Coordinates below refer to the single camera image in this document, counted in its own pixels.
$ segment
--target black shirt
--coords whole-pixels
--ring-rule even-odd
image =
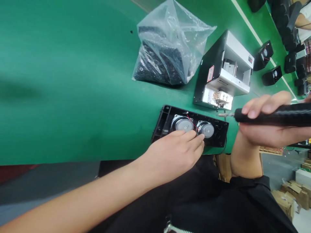
[[[163,232],[168,221],[199,232],[297,232],[274,200],[269,178],[218,180],[212,156],[157,187],[94,228],[95,232]]]

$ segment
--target person's arm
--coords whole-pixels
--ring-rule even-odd
[[[230,156],[232,176],[258,178],[263,176],[259,156],[260,146],[251,144],[239,130]]]
[[[188,171],[200,158],[204,135],[174,131],[140,158],[53,199],[0,227],[0,233],[82,233],[149,190]]]
[[[258,117],[261,112],[271,114],[279,106],[290,104],[291,98],[292,95],[286,91],[273,96],[263,95],[246,103],[242,113],[252,119]],[[280,148],[308,138],[311,138],[311,127],[258,126],[240,123],[230,157],[232,176],[253,179],[263,175],[259,156],[260,146]]]
[[[305,30],[311,30],[311,24],[310,23],[311,22],[309,20],[307,20],[303,14],[299,14],[298,18],[296,19],[295,26],[302,28],[302,29],[305,29]]]

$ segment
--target red wire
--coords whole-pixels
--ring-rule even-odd
[[[269,44],[269,43],[268,43],[268,44]],[[263,49],[263,51],[266,49],[266,47],[267,47],[268,44],[266,44],[266,46],[265,46],[265,48]],[[270,60],[270,58],[265,58],[265,57],[264,57],[264,59]]]
[[[187,117],[189,118],[189,120],[192,122],[192,124],[194,125],[194,127],[196,127],[197,128],[197,132],[199,133],[199,129],[198,129],[198,127],[193,123],[193,121],[190,119],[190,117],[188,116],[188,114],[187,114]]]

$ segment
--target finger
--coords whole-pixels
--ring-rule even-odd
[[[171,135],[171,136],[182,136],[184,135],[186,132],[184,130],[176,130],[176,131],[173,131],[171,132],[170,134],[168,135]]]
[[[254,101],[251,105],[247,116],[251,119],[255,119],[261,112],[262,106],[265,102],[270,98],[270,95],[263,95],[262,97],[258,98]]]
[[[270,114],[273,113],[281,105],[290,104],[292,99],[291,93],[287,91],[280,91],[271,96],[262,107],[262,112]]]
[[[199,160],[204,151],[204,142],[202,141],[198,148],[194,151],[195,162]]]
[[[250,101],[248,101],[244,107],[242,108],[242,114],[247,115],[249,112],[250,107],[253,105],[253,103],[259,98],[255,98],[255,99],[251,99]]]
[[[194,130],[190,130],[188,131],[187,133],[185,133],[182,138],[185,140],[185,141],[191,141],[192,139],[195,138],[195,136],[197,135],[197,133],[194,131]]]
[[[197,136],[196,138],[192,139],[189,142],[193,151],[195,151],[202,144],[204,138],[205,138],[204,134],[200,134],[199,136]]]

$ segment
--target green workbench mat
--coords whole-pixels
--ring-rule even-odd
[[[249,52],[260,47],[232,1],[179,2],[217,26],[206,51],[226,29]],[[273,59],[282,65],[286,51],[267,8],[251,14],[246,1],[238,3],[261,40],[272,41]],[[140,47],[136,25],[147,14],[133,2],[4,0],[0,6],[0,165],[135,159],[149,147],[164,104],[219,118],[193,105],[197,74],[179,89],[132,80]],[[233,109],[288,90],[282,80],[262,85],[271,68],[253,73],[251,92],[235,97]],[[297,93],[295,75],[284,77]],[[229,153],[238,126],[227,120]]]

